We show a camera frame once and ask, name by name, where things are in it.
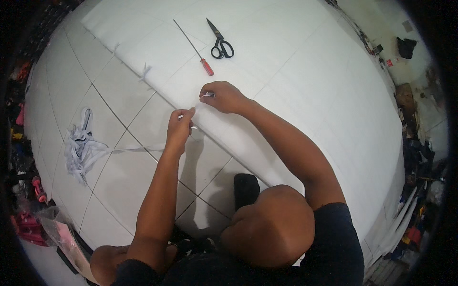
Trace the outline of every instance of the black scissors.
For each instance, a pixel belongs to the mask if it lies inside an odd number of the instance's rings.
[[[221,33],[218,31],[218,29],[215,27],[215,25],[213,25],[210,22],[210,20],[208,18],[207,18],[207,22],[210,25],[210,28],[212,28],[213,33],[215,33],[215,36],[216,36],[215,46],[210,51],[210,53],[212,54],[212,57],[214,57],[215,59],[222,59],[223,57],[232,58],[234,56],[234,49],[232,48],[232,46],[228,42],[224,41],[224,38],[221,35]],[[226,44],[230,48],[230,50],[232,51],[231,55],[228,55],[228,53],[227,53],[226,49],[224,48],[223,44]],[[218,55],[216,55],[216,56],[213,54],[213,51],[215,49],[218,51]]]

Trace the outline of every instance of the scissors blade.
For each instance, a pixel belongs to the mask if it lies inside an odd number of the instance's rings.
[[[213,30],[213,33],[215,33],[215,36],[217,38],[221,38],[223,39],[223,36],[221,35],[221,33],[218,31],[218,29],[215,27],[215,25],[213,25],[213,23],[210,22],[210,20],[208,18],[207,19],[207,22],[208,24],[210,25],[210,28]]]

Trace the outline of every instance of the hand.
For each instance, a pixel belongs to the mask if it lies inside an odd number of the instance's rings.
[[[167,129],[167,141],[165,150],[182,155],[185,152],[185,143],[188,136],[191,135],[191,127],[194,126],[191,118],[196,112],[195,108],[189,110],[178,109],[172,112]]]
[[[215,97],[203,96],[207,92],[214,92]],[[222,113],[241,114],[251,102],[227,81],[214,81],[205,84],[199,97],[201,102],[213,106]]]

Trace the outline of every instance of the white tiled floor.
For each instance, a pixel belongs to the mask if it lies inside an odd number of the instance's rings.
[[[96,2],[84,2],[54,32],[33,73],[25,116],[48,197],[65,208],[92,248],[132,241],[161,152],[102,157],[83,185],[65,167],[66,130],[79,125],[82,109],[89,107],[94,138],[110,148],[163,144],[174,110],[82,27],[80,20]],[[196,237],[222,231],[234,213],[236,173],[249,171],[206,135],[189,137],[180,160],[176,223]]]

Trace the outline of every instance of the scissors handle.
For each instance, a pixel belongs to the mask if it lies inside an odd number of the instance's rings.
[[[229,55],[226,51],[226,48],[224,47],[224,44],[227,45],[230,50],[231,50],[231,55]],[[218,51],[218,54],[215,55],[213,53],[214,50],[217,50]],[[221,59],[223,57],[225,58],[232,58],[234,56],[234,49],[232,48],[231,44],[229,44],[229,42],[226,42],[224,40],[221,40],[220,38],[217,38],[216,39],[216,43],[215,43],[215,46],[212,48],[212,50],[210,51],[210,53],[212,54],[212,57],[216,58],[216,59]]]

